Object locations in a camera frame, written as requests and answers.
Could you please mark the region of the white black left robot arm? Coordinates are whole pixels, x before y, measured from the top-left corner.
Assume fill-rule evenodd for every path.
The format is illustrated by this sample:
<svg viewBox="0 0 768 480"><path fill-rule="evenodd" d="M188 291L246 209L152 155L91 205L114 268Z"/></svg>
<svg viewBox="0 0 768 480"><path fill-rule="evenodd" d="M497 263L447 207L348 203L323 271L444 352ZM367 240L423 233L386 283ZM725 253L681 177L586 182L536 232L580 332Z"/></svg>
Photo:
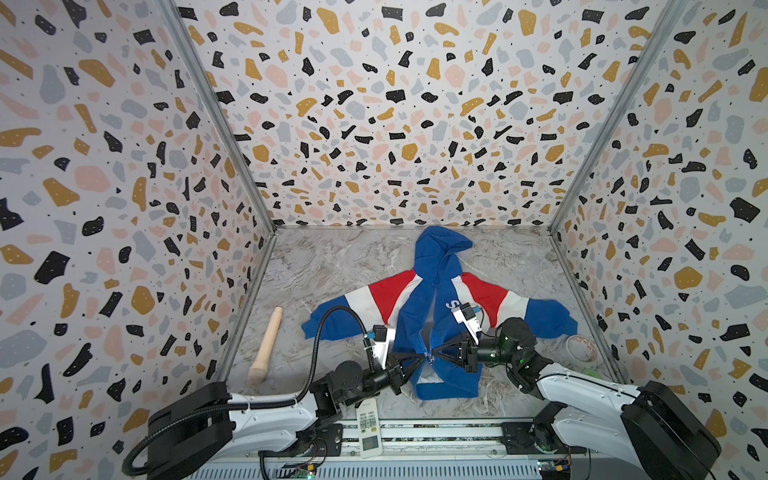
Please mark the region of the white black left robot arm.
<svg viewBox="0 0 768 480"><path fill-rule="evenodd" d="M396 353L387 366L339 364L309 386L300 401L290 396L243 396L211 383L150 417L144 473L148 479L184 479L210 460L264 453L298 456L342 416L348 406L390 389L398 394L426 357Z"/></svg>

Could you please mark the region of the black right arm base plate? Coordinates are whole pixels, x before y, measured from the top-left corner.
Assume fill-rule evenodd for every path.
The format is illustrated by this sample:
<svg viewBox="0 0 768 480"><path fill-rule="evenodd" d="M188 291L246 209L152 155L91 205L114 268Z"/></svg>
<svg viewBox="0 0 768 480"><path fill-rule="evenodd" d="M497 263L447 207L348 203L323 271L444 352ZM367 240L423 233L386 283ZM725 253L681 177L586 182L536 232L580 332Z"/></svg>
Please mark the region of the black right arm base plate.
<svg viewBox="0 0 768 480"><path fill-rule="evenodd" d="M533 421L510 421L500 424L500 442L509 455L586 454L584 447L566 445L552 425Z"/></svg>

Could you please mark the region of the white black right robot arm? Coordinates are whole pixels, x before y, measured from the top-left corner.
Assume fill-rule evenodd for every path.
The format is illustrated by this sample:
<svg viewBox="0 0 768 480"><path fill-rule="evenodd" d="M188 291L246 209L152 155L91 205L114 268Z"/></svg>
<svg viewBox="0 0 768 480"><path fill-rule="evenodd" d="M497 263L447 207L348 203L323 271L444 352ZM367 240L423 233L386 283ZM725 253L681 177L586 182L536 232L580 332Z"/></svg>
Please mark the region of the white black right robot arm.
<svg viewBox="0 0 768 480"><path fill-rule="evenodd" d="M719 442L666 385L621 385L570 370L537 352L521 318L490 336L463 333L434 349L435 357L466 373L504 367L513 386L546 401L511 445L559 454L583 447L642 469L651 479L711 479Z"/></svg>

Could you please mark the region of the blue red white jacket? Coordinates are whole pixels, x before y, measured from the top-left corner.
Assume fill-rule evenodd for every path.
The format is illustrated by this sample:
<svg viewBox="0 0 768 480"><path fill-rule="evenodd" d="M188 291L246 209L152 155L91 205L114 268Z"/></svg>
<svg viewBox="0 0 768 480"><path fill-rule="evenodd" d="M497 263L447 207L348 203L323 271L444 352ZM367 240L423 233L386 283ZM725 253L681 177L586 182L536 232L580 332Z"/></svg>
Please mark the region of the blue red white jacket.
<svg viewBox="0 0 768 480"><path fill-rule="evenodd" d="M561 303L524 297L464 272L458 255L472 246L447 228L425 229L411 269L321 304L302 326L306 338L342 340L386 325L396 332L394 351L427 356L466 332L453 314L464 303L481 309L485 330L519 317L538 338L576 334L578 324Z"/></svg>

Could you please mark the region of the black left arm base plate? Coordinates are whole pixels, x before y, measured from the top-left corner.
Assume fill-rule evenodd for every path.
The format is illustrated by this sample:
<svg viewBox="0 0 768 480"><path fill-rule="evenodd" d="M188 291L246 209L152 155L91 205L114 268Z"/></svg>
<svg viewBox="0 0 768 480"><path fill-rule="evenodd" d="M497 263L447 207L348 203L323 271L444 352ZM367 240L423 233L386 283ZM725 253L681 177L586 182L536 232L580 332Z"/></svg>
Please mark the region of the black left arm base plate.
<svg viewBox="0 0 768 480"><path fill-rule="evenodd" d="M310 427L297 432L295 441L280 454L287 457L297 457L305 453L320 457L339 457L343 435L344 426L340 423Z"/></svg>

